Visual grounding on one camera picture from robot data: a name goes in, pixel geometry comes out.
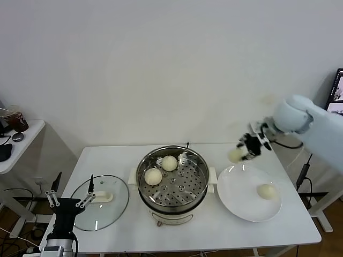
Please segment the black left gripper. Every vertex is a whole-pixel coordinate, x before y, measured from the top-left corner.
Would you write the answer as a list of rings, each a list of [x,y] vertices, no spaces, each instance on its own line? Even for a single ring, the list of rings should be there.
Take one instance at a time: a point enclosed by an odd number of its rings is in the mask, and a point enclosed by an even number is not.
[[[53,233],[72,232],[76,216],[82,213],[83,208],[86,208],[95,198],[93,175],[91,175],[88,191],[83,199],[58,198],[56,193],[58,191],[61,176],[62,172],[60,172],[53,181],[50,190],[45,191],[50,208],[52,208],[56,215]]]

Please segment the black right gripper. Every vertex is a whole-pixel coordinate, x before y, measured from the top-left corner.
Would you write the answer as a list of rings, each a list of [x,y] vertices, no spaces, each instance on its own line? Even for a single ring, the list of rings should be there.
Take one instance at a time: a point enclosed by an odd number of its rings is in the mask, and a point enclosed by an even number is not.
[[[236,147],[241,148],[243,146],[247,148],[248,153],[242,155],[240,161],[251,161],[255,157],[261,155],[262,144],[257,136],[252,136],[249,133],[245,133],[244,135],[242,135],[239,138]]]

